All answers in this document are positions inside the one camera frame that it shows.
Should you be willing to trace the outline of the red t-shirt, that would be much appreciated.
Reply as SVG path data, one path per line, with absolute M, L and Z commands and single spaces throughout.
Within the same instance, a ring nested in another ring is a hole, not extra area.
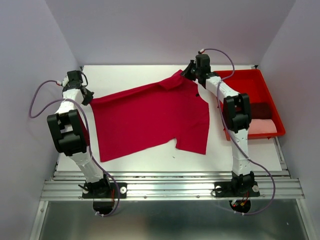
M 159 82 L 95 98 L 90 106 L 101 162 L 173 139 L 178 150 L 206 154 L 209 104 L 180 70 Z

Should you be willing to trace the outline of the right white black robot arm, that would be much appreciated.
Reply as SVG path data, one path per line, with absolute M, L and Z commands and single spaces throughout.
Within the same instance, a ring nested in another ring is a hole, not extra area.
M 181 76 L 198 81 L 216 96 L 222 124 L 231 139 L 231 180 L 216 182 L 212 195 L 217 198 L 246 195 L 256 184 L 248 151 L 249 127 L 252 121 L 249 95 L 232 89 L 216 72 L 211 71 L 210 57 L 203 50 L 190 61 Z

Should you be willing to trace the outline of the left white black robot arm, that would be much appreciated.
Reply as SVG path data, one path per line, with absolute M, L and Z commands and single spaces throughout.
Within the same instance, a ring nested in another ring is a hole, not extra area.
M 84 174 L 80 186 L 85 198 L 106 198 L 111 184 L 106 174 L 94 163 L 90 152 L 90 137 L 79 106 L 87 106 L 94 93 L 87 89 L 87 77 L 80 70 L 67 72 L 62 83 L 62 101 L 56 113 L 47 117 L 47 124 L 56 150 L 70 158 Z

